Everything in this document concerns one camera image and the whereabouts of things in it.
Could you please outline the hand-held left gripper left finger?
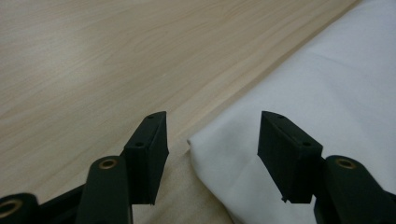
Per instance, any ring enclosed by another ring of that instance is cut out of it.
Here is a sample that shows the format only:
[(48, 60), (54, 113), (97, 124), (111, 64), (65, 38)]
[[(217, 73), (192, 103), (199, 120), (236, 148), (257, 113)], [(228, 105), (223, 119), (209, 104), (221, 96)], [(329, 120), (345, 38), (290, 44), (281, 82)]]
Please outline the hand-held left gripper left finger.
[(166, 113), (146, 116), (119, 156), (89, 170), (76, 224), (134, 224), (135, 204), (154, 204), (169, 155)]

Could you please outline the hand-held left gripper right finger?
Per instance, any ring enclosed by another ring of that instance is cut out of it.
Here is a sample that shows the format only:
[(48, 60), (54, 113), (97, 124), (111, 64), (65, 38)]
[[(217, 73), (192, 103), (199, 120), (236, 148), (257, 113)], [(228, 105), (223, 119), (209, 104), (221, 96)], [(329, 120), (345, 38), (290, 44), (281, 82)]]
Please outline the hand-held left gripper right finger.
[(396, 195), (358, 161), (323, 146), (288, 118), (263, 111), (258, 156), (283, 202), (315, 204), (318, 224), (396, 224)]

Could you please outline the white tank top black trim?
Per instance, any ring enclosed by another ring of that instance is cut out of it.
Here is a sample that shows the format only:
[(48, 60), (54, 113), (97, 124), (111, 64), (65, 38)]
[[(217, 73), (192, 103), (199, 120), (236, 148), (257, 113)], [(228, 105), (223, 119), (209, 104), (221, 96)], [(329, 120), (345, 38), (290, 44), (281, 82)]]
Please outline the white tank top black trim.
[(189, 139), (195, 173), (232, 224), (316, 224), (311, 205), (282, 202), (257, 155), (264, 111), (396, 194), (396, 0), (361, 0)]

